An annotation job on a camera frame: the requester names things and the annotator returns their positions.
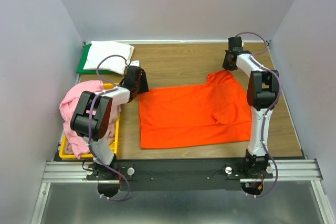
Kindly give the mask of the orange t-shirt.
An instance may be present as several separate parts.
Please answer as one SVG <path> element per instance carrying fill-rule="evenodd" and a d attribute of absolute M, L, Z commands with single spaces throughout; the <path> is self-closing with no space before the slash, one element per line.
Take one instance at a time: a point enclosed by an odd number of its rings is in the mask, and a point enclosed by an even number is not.
<path fill-rule="evenodd" d="M 246 91 L 227 70 L 204 84 L 151 89 L 138 96 L 140 147 L 168 149 L 249 141 Z"/>

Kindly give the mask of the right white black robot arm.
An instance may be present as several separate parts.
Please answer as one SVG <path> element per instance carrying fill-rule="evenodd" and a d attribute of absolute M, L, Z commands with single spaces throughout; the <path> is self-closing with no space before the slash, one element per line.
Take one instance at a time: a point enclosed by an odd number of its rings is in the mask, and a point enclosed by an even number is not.
<path fill-rule="evenodd" d="M 281 91 L 279 73 L 265 67 L 250 51 L 244 50 L 240 35 L 228 38 L 223 69 L 241 69 L 249 77 L 247 103 L 251 108 L 252 125 L 241 171 L 246 177 L 252 178 L 264 172 L 268 166 L 269 124 Z"/>

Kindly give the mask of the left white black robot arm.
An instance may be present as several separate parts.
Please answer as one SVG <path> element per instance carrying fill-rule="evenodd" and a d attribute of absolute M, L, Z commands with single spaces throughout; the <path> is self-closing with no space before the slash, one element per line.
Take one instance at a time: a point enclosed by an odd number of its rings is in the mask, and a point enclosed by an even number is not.
<path fill-rule="evenodd" d="M 77 135 L 88 138 L 89 151 L 93 161 L 99 164 L 98 173 L 104 179 L 112 179 L 117 171 L 115 154 L 105 137 L 111 112 L 122 104 L 130 103 L 138 94 L 148 91 L 145 71 L 139 66 L 129 66 L 119 85 L 97 94 L 84 91 L 79 97 L 70 128 Z"/>

